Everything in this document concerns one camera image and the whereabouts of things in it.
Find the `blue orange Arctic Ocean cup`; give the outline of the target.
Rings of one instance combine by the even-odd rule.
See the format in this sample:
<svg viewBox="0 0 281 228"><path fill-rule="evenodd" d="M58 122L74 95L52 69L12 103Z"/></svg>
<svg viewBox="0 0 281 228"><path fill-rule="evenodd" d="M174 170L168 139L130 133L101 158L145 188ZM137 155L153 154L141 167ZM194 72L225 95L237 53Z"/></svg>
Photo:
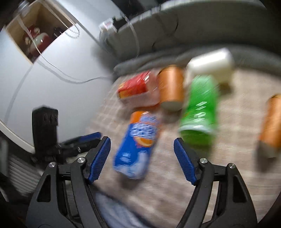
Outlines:
<svg viewBox="0 0 281 228"><path fill-rule="evenodd" d="M143 179L159 137L159 119L148 111L136 111L117 150L113 168L129 179Z"/></svg>

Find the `small orange paper cup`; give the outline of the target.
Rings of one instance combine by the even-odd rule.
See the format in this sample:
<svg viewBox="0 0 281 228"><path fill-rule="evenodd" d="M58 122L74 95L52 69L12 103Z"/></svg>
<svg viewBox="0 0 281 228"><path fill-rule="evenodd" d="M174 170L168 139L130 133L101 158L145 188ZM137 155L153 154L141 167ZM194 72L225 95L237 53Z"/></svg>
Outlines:
<svg viewBox="0 0 281 228"><path fill-rule="evenodd" d="M280 151L280 94L268 100L268 108L259 137L259 149L267 158L274 158Z"/></svg>

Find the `red orange cut bottle cup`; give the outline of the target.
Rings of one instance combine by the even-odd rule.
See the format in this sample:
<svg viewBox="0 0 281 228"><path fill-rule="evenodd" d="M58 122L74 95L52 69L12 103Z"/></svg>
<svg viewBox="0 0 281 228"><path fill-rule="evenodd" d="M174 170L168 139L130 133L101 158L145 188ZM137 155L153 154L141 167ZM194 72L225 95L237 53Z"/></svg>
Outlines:
<svg viewBox="0 0 281 228"><path fill-rule="evenodd" d="M155 71L144 71L121 83L117 90L119 100L129 108L150 107L159 103Z"/></svg>

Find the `green tea cut bottle cup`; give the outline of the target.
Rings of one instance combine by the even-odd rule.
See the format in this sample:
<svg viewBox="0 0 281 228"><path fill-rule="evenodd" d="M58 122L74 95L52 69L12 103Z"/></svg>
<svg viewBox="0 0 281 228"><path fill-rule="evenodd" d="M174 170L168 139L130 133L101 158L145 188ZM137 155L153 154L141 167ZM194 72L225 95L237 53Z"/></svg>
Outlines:
<svg viewBox="0 0 281 228"><path fill-rule="evenodd" d="M212 75L197 75L189 86L188 105L179 125L184 142L208 147L217 129L218 83Z"/></svg>

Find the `brown paper cup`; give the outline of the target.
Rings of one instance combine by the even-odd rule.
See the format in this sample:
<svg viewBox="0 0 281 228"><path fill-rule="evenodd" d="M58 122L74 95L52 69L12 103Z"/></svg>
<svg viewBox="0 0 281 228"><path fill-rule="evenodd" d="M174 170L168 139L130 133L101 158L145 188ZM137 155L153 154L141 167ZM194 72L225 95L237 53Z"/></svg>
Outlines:
<svg viewBox="0 0 281 228"><path fill-rule="evenodd" d="M184 102L183 69L169 65L158 73L160 105L169 112L181 110Z"/></svg>

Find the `white plastic cup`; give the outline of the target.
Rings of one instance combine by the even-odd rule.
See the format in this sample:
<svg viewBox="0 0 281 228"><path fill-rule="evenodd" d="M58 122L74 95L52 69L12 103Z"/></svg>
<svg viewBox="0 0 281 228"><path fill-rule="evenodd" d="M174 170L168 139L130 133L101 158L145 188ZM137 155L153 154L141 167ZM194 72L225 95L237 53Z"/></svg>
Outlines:
<svg viewBox="0 0 281 228"><path fill-rule="evenodd" d="M190 82L199 75L212 75L219 84L232 81L234 59L227 48L193 57L186 65L185 76Z"/></svg>

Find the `plaid beige cushion cover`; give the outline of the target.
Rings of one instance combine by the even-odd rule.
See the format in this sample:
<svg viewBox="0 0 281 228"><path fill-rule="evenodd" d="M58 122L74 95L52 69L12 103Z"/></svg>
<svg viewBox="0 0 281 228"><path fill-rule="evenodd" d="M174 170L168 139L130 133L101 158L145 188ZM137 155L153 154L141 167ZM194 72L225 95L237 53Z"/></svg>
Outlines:
<svg viewBox="0 0 281 228"><path fill-rule="evenodd" d="M280 158L260 157L257 146L267 100L280 92L280 77L252 70L237 70L232 92L219 104L219 127L209 149L195 148L178 140L179 115L161 118L159 139L143 180L130 180L113 170L115 153L125 136L130 114L116 97L117 84L107 94L88 132L101 132L111 141L111 151L96 181L95 201L109 227L176 227L187 209L189 217L215 211L218 183L207 165L236 165L249 191L246 196L236 180L227 184L237 206L224 204L219 213L228 221L256 218L258 227L280 227Z"/></svg>

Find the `cardboard box with items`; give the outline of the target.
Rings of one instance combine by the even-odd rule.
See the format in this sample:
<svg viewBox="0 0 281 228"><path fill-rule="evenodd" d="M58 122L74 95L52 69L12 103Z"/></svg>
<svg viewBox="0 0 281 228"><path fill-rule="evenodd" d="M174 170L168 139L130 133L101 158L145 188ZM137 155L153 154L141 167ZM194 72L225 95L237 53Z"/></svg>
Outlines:
<svg viewBox="0 0 281 228"><path fill-rule="evenodd" d="M62 33L79 35L74 21L54 1L23 2L6 31L31 63Z"/></svg>

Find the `white power strip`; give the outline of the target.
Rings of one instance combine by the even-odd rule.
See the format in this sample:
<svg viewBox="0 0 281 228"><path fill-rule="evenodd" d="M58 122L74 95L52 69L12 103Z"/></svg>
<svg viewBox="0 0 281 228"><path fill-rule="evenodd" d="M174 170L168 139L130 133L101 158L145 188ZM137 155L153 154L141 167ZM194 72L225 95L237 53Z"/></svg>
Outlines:
<svg viewBox="0 0 281 228"><path fill-rule="evenodd" d="M100 29L100 32L105 32L105 31L117 32L117 29L113 24L113 18L109 18L109 19L105 20L104 22L102 22L99 25L99 29Z"/></svg>

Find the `grey sofa backrest cushion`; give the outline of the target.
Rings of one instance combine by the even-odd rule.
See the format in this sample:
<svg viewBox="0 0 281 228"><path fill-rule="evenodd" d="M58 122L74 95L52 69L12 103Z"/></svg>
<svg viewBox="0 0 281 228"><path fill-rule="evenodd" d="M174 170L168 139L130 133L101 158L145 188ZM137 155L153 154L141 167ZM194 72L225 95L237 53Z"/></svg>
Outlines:
<svg viewBox="0 0 281 228"><path fill-rule="evenodd" d="M280 22L258 1L167 1L100 42L121 60L166 48L244 44L280 52Z"/></svg>

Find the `grey rolled blanket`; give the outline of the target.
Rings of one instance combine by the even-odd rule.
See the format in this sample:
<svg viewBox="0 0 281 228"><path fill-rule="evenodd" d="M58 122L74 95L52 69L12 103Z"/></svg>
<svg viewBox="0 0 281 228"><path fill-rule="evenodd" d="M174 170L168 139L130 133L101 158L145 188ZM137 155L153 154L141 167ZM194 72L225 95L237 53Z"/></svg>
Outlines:
<svg viewBox="0 0 281 228"><path fill-rule="evenodd" d="M280 54L245 45L212 45L188 50L181 48L167 49L126 60L117 64L113 70L117 75L124 76L151 68L163 68L168 65L186 66L192 58L220 48L226 48L230 51L235 66L239 68L250 68L280 76Z"/></svg>

